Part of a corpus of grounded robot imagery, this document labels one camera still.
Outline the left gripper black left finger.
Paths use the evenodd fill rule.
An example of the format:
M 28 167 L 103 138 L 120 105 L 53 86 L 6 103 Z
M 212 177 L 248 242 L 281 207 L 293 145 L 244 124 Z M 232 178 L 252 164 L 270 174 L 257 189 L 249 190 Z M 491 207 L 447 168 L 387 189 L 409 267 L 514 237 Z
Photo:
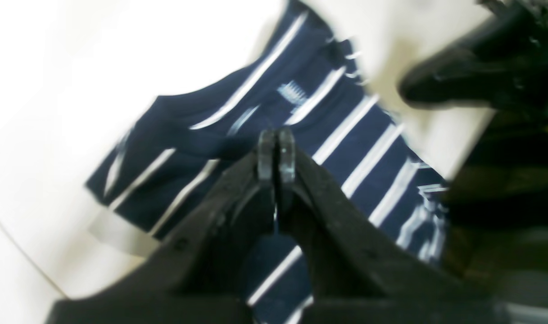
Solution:
M 276 230 L 276 132 L 224 171 L 204 200 L 129 275 L 84 299 L 60 300 L 48 324 L 254 324 L 238 271 Z

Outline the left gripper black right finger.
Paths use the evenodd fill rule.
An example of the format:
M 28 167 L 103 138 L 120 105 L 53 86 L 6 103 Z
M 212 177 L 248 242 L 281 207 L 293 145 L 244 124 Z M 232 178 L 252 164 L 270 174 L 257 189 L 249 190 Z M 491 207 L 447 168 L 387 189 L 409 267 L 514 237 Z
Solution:
M 325 168 L 277 133 L 278 227 L 303 253 L 313 301 L 300 324 L 509 324 L 501 302 L 395 245 Z

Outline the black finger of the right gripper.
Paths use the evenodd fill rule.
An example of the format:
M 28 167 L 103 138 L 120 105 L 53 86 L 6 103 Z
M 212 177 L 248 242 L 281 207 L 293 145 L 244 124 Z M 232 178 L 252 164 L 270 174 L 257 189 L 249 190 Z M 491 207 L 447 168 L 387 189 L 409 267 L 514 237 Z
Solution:
M 491 15 L 417 63 L 398 84 L 409 105 L 482 105 L 548 117 L 548 4 L 487 4 Z

